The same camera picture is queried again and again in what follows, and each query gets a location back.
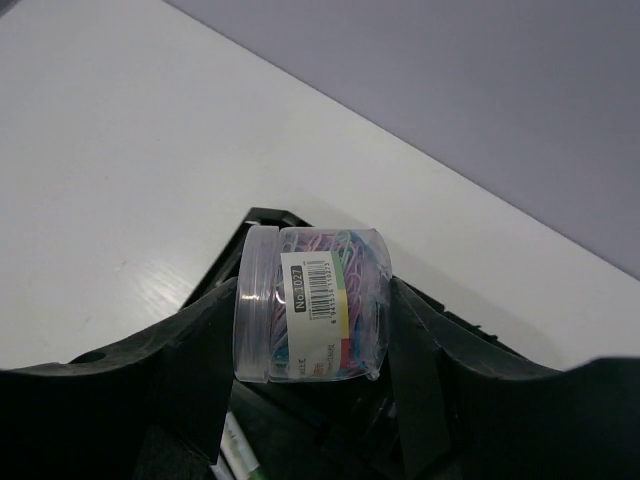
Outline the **clear pen grey stripes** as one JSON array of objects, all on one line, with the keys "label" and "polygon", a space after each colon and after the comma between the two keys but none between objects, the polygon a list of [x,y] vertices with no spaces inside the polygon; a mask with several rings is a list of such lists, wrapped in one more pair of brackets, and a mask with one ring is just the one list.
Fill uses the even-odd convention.
[{"label": "clear pen grey stripes", "polygon": [[210,469],[218,480],[266,480],[267,476],[251,448],[236,417],[225,416],[220,453]]}]

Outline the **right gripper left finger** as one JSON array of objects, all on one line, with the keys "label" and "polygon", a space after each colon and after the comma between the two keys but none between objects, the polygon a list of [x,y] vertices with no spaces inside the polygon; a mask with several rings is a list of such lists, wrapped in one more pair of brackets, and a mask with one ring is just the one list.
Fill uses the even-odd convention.
[{"label": "right gripper left finger", "polygon": [[1,374],[5,479],[184,478],[213,463],[233,384],[236,283],[74,361]]}]

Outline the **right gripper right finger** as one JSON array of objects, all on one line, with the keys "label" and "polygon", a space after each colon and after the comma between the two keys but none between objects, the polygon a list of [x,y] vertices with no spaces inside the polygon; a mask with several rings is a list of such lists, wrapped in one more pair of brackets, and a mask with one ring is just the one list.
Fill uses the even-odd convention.
[{"label": "right gripper right finger", "polygon": [[388,359],[411,479],[635,479],[639,362],[558,371],[506,351],[391,283]]}]

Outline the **silver tape roll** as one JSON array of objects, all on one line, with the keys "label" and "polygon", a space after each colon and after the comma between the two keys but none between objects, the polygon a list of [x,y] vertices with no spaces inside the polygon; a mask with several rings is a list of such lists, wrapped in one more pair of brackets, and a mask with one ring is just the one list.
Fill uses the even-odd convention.
[{"label": "silver tape roll", "polygon": [[237,380],[375,380],[388,348],[392,265],[375,229],[251,227],[237,278]]}]

